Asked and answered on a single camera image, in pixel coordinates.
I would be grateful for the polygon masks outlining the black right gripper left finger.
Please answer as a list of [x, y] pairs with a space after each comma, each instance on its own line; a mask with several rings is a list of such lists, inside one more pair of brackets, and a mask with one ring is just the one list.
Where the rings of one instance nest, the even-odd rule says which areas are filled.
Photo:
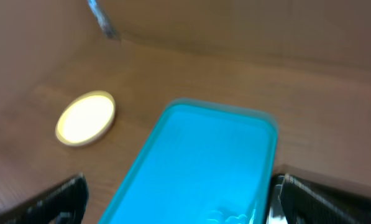
[[81, 223], [88, 199], [85, 176], [78, 173], [0, 212], [0, 223]]

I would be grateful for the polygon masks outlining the yellow-green plate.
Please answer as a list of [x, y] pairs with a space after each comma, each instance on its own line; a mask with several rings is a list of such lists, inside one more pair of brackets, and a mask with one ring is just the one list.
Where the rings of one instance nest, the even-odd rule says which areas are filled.
[[73, 100], [60, 115], [55, 136], [64, 145], [80, 147], [101, 138], [116, 115], [113, 96], [102, 90], [87, 92]]

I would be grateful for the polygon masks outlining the teal plastic tray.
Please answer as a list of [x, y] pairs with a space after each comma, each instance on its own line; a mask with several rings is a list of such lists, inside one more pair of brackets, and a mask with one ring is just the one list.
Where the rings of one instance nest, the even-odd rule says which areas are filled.
[[163, 111], [101, 223], [264, 223], [278, 124], [180, 98]]

